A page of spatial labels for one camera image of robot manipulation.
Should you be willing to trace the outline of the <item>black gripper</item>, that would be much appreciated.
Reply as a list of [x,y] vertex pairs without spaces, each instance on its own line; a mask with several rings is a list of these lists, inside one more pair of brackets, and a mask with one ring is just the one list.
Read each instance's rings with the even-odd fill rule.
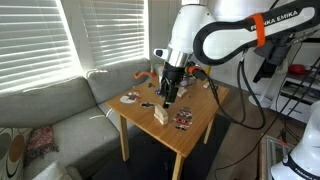
[[164,64],[161,78],[161,88],[159,95],[165,97],[164,108],[175,102],[178,85],[182,81],[184,69],[181,67],[171,66],[169,63]]

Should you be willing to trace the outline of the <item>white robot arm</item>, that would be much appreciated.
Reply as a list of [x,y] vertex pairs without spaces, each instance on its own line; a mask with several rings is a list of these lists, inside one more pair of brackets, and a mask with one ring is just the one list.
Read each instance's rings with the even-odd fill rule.
[[224,64],[248,48],[318,26],[319,11],[320,0],[294,0],[243,20],[225,22],[215,20],[204,5],[182,6],[168,46],[154,50],[154,55],[164,60],[163,106],[175,102],[190,56],[209,66]]

